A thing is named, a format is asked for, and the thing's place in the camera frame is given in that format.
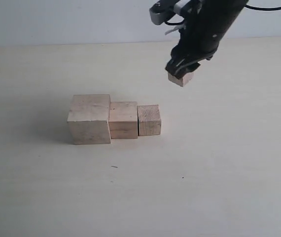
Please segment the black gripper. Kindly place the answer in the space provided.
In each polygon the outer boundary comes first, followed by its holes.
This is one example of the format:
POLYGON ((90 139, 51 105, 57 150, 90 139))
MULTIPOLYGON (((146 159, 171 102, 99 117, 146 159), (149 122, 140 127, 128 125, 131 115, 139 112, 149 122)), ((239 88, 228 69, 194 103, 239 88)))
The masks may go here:
POLYGON ((166 71, 181 79, 197 70, 201 65, 199 61, 212 57, 217 51, 220 41, 247 3, 246 0, 204 0, 200 11, 186 19, 166 71))

